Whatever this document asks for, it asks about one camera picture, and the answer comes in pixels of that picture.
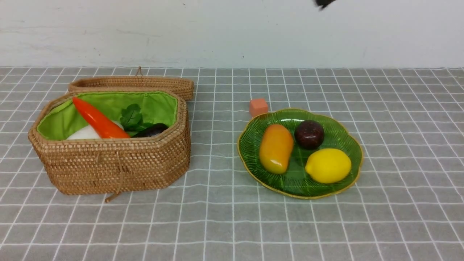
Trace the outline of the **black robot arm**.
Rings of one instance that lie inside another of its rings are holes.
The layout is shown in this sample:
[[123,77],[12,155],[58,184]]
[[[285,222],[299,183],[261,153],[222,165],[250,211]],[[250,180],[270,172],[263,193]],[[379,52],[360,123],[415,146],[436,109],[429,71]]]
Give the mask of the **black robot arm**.
[[335,2],[335,0],[314,0],[314,2],[316,6],[319,7],[320,10],[323,10],[327,6],[329,6],[331,3]]

